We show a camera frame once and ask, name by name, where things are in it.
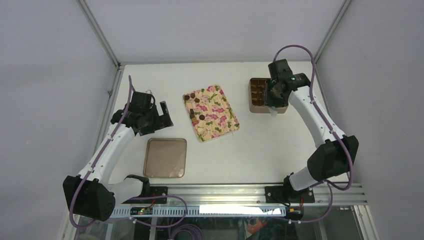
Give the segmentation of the silver metal tongs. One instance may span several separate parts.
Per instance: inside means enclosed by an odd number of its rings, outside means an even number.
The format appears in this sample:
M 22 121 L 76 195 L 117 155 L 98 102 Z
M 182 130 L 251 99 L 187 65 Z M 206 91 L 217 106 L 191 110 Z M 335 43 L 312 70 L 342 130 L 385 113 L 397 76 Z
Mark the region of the silver metal tongs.
M 270 111 L 271 116 L 273 116 L 273 117 L 276 117 L 277 114 L 278 114 L 278 109 L 274 106 L 269 107 L 269 111 Z

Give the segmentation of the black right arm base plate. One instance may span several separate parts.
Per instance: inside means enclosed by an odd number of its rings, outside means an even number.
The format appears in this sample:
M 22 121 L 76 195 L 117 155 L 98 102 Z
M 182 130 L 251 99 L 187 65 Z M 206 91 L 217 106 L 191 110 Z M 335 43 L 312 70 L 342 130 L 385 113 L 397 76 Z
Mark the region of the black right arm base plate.
M 316 201 L 313 190 L 303 189 L 295 191 L 283 185 L 265 186 L 264 196 L 267 204 L 300 204 L 314 203 Z

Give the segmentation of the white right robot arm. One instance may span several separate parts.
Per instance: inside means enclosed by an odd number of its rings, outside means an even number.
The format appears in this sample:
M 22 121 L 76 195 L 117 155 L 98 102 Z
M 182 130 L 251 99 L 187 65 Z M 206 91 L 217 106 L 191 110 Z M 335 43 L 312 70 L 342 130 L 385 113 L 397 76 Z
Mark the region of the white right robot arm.
M 323 112 L 313 90 L 313 82 L 304 73 L 294 74 L 287 60 L 268 65 L 270 79 L 266 82 L 264 105 L 272 110 L 293 106 L 309 130 L 315 151 L 306 166 L 284 178 L 277 194 L 281 200 L 296 202 L 310 187 L 352 170 L 359 141 L 341 130 Z

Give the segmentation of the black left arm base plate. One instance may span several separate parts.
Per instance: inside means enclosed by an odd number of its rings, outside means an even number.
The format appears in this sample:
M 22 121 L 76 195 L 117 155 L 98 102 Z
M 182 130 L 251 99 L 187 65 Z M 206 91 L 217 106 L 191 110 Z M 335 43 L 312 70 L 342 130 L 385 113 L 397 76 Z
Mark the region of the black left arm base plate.
M 156 197 L 156 196 L 165 196 L 168 194 L 169 188 L 167 186 L 150 186 L 149 191 L 147 193 L 142 193 L 139 196 L 136 196 L 136 198 L 147 198 L 147 197 Z M 124 201 L 123 204 L 151 204 L 154 202 L 154 204 L 166 204 L 167 198 L 158 198 L 158 199 L 129 199 L 127 201 Z

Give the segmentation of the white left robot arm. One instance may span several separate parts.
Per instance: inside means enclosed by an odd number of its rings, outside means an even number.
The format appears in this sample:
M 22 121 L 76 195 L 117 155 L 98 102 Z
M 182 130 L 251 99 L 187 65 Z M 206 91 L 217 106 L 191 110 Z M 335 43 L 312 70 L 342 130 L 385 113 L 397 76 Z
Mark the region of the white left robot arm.
M 122 153 L 136 136 L 153 134 L 172 127 L 165 101 L 156 103 L 148 92 L 132 92 L 123 109 L 110 120 L 108 132 L 87 165 L 75 176 L 63 181 L 63 191 L 70 214 L 106 221 L 116 205 L 130 199 L 145 203 L 151 196 L 147 177 L 130 174 L 110 184 L 110 177 Z

